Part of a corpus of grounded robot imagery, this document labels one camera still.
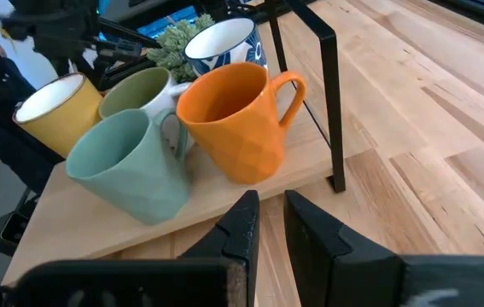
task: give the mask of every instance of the white mug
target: white mug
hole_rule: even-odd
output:
[[[158,112],[176,108],[177,100],[191,83],[177,84],[172,73],[163,67],[152,67],[132,74],[116,84],[99,104],[99,116],[105,119],[120,111],[140,108],[152,119]],[[170,117],[162,125],[164,137],[175,148],[178,144],[179,123]],[[194,140],[189,137],[186,148],[190,149]]]
[[[223,65],[246,61],[267,68],[259,30],[249,18],[232,18],[204,29],[183,52],[198,77]]]

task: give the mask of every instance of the succulent plant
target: succulent plant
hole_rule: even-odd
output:
[[[156,39],[162,48],[150,48],[147,57],[158,67],[164,67],[172,72],[178,82],[194,81],[196,75],[192,67],[183,56],[183,49],[203,29],[215,22],[209,14],[203,14],[195,19],[194,25],[187,20],[181,20],[170,25]]]

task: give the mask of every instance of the mug handle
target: mug handle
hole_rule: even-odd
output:
[[[294,95],[293,101],[287,109],[287,112],[285,112],[282,119],[279,121],[279,126],[283,129],[283,132],[287,132],[294,116],[299,111],[300,106],[302,106],[304,95],[306,94],[306,83],[301,75],[296,72],[282,72],[271,81],[271,88],[274,93],[277,93],[284,84],[290,81],[296,82],[296,94]]]
[[[172,107],[166,108],[158,112],[155,116],[155,120],[158,123],[158,126],[160,127],[160,132],[162,132],[162,125],[164,124],[164,121],[170,116],[173,115],[177,117],[175,114],[175,109]],[[184,156],[186,155],[186,146],[187,146],[187,130],[184,128],[183,124],[177,118],[177,121],[179,122],[179,139],[177,141],[177,149],[175,150],[175,159],[177,159],[179,162],[183,163],[184,162]]]
[[[189,87],[192,85],[192,82],[185,82],[185,83],[181,83],[181,84],[176,84],[176,85],[173,85],[168,91],[167,93],[171,96],[171,97],[179,97],[181,96],[181,94],[183,94],[186,90],[189,89]]]

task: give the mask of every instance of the black metal stand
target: black metal stand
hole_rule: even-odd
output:
[[[327,179],[335,192],[343,192],[346,190],[346,180],[344,178],[344,153],[342,150],[341,91],[336,34],[325,21],[320,19],[300,0],[284,1],[319,38],[324,72],[325,104],[327,105],[327,119],[329,122],[329,140],[325,137],[327,134],[322,131],[315,119],[314,122],[316,122],[316,126],[325,137],[325,141],[330,148],[333,176]],[[287,62],[285,60],[285,52],[283,51],[282,36],[277,23],[276,0],[265,0],[265,4],[274,39],[274,47],[276,47],[277,61],[280,70],[285,72],[287,71]]]
[[[300,1],[302,3],[309,4],[315,2],[316,0]],[[275,4],[274,10],[276,17],[287,14],[291,11],[291,8],[283,1]],[[250,14],[249,17],[251,19],[258,24],[268,21],[268,14],[265,9],[266,3],[253,6],[250,4],[246,5],[240,3],[239,0],[167,0],[156,7],[149,8],[145,12],[135,14],[127,19],[117,20],[117,22],[122,26],[137,29],[140,26],[146,26],[152,20],[158,20],[159,18],[166,17],[169,14],[175,13],[176,11],[189,6],[193,6],[195,8],[196,14],[210,14],[214,20],[223,20],[228,18],[229,13],[232,12],[232,9],[238,10],[242,7],[251,7],[251,12],[245,12]]]

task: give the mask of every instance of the white wall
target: white wall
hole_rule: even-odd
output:
[[[12,10],[8,0],[0,0],[0,13],[7,14]],[[40,88],[53,79],[57,78],[54,68],[42,55],[33,51],[33,41],[28,38],[24,42],[12,43],[0,35],[0,45],[6,51],[8,57],[16,63],[21,73],[35,88]]]

